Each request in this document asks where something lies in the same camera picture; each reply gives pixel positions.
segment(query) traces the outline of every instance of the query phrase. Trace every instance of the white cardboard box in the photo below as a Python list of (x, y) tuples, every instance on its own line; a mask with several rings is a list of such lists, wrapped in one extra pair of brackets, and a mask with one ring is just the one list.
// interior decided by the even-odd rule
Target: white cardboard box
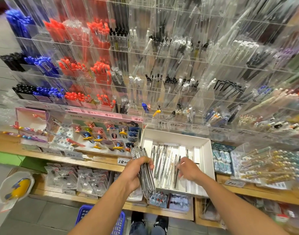
[[(158, 131), (153, 129), (144, 129), (142, 132), (140, 145), (145, 148), (148, 156), (151, 155), (152, 146), (155, 143), (169, 143), (180, 145), (179, 155), (181, 157), (186, 156), (186, 154), (184, 154), (186, 149), (193, 151), (194, 162), (199, 162), (198, 167), (201, 169), (201, 171), (208, 175), (210, 178), (215, 179), (210, 139)], [(170, 189), (158, 187), (157, 182), (155, 182), (155, 184), (157, 190), (167, 193), (176, 193), (188, 196), (193, 195), (194, 197), (208, 197), (203, 187), (198, 186), (194, 182), (191, 182), (184, 178), (178, 179), (176, 188), (173, 187), (173, 177), (171, 178)]]

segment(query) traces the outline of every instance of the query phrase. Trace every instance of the forearm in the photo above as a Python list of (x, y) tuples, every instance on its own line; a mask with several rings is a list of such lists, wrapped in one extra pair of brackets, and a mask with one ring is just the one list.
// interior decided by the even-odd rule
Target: forearm
[(287, 235), (266, 214), (236, 196), (204, 173), (196, 183), (202, 186), (233, 235)]
[(126, 187), (126, 183), (118, 178), (68, 235), (111, 234), (122, 207), (129, 196)]

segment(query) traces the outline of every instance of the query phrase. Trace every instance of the shoe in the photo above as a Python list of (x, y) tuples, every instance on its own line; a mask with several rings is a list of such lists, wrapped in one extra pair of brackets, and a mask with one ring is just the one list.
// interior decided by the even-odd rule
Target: shoe
[(138, 212), (138, 211), (132, 211), (132, 215), (131, 215), (131, 226), (135, 222), (142, 222), (144, 224), (144, 226), (145, 226), (144, 213)]
[(154, 227), (156, 226), (162, 227), (165, 233), (167, 234), (168, 225), (169, 225), (169, 217), (161, 216), (161, 215), (157, 216)]

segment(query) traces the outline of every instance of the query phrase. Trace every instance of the blue plastic basket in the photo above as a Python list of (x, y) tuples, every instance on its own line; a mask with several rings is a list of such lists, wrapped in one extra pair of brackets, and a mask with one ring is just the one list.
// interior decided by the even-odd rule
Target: blue plastic basket
[[(92, 208), (93, 208), (92, 205), (82, 205), (78, 213), (76, 224), (80, 222), (80, 220), (83, 219), (83, 217), (87, 215)], [(126, 215), (124, 214), (124, 212), (121, 211), (120, 216), (115, 224), (115, 227), (113, 228), (111, 235), (123, 234), (125, 219), (126, 219)]]

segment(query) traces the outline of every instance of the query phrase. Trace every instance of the yellow and blue plush toy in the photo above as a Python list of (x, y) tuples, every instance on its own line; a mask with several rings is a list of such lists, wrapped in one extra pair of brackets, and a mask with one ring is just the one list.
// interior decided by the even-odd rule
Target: yellow and blue plush toy
[(23, 197), (28, 191), (30, 184), (31, 180), (29, 178), (22, 178), (11, 187), (13, 190), (11, 193), (5, 195), (5, 200)]

